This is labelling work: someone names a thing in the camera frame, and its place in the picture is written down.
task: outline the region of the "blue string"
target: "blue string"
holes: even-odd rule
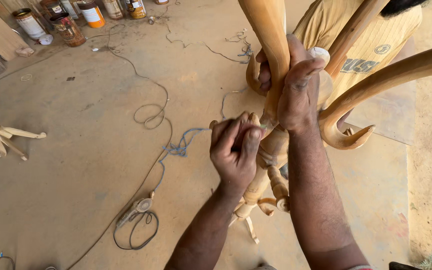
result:
[[[166,168],[164,167],[164,164],[163,164],[163,160],[168,155],[187,157],[188,155],[186,155],[186,150],[189,147],[189,145],[191,144],[191,142],[193,141],[193,139],[195,138],[195,136],[198,135],[200,132],[206,131],[206,130],[210,130],[210,129],[208,129],[208,128],[192,128],[183,134],[183,137],[181,137],[180,143],[178,145],[170,144],[168,146],[168,148],[163,146],[163,149],[166,150],[166,155],[164,155],[163,158],[159,161],[161,166],[163,166],[163,174],[161,175],[161,179],[159,179],[159,183],[156,186],[156,188],[154,189],[154,191],[156,191],[158,189],[159,185],[163,181],[164,171],[166,170]],[[189,140],[189,142],[187,142],[186,141],[186,134],[188,134],[189,132],[192,132],[192,131],[197,131],[197,132],[195,132],[193,134],[193,136],[191,136],[191,139]]]

